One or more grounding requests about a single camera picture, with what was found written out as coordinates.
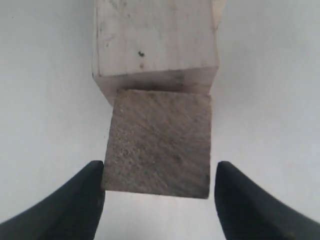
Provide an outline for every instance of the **white wall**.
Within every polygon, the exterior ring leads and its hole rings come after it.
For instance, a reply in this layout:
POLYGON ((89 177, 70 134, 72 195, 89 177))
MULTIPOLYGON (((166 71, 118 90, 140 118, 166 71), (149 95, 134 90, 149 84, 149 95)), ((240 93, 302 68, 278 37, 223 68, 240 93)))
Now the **white wall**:
MULTIPOLYGON (((103 160, 93 0, 0 0, 0 222, 103 160)), ((230 161, 320 221, 320 1, 228 0, 218 30, 212 180, 230 161)), ((209 200, 106 194, 97 240, 223 240, 209 200)))

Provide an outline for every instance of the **white background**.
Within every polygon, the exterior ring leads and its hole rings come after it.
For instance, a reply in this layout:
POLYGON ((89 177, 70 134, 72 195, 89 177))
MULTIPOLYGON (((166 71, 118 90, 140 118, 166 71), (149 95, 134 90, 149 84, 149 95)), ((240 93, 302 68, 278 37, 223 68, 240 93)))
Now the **white background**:
MULTIPOLYGON (((320 1, 228 0, 212 88, 212 182, 230 161, 320 221, 320 1)), ((0 222, 105 156, 93 0, 0 0, 0 222)), ((97 240, 223 240, 209 200, 107 192, 97 240)))

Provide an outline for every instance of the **wooden block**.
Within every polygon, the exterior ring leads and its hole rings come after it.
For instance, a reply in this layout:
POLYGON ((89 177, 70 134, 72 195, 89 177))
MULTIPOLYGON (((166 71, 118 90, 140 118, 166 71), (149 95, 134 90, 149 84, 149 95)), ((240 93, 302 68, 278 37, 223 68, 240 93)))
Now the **wooden block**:
POLYGON ((227 0, 212 0, 214 29, 217 30, 226 7, 227 0))
POLYGON ((92 75, 117 89, 208 94, 218 70, 211 0, 95 0, 92 75))
POLYGON ((120 90, 102 184, 110 191, 205 199, 210 150, 210 96, 120 90))

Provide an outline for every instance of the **wood grain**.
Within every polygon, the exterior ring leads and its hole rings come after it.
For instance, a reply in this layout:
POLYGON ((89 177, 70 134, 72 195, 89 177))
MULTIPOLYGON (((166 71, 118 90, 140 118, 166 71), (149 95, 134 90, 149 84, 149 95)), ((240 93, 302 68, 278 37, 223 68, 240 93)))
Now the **wood grain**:
POLYGON ((118 89, 208 94, 218 71, 211 0, 95 0, 92 74, 118 89))
POLYGON ((205 199, 210 150, 210 96, 120 90, 102 184, 109 191, 205 199))

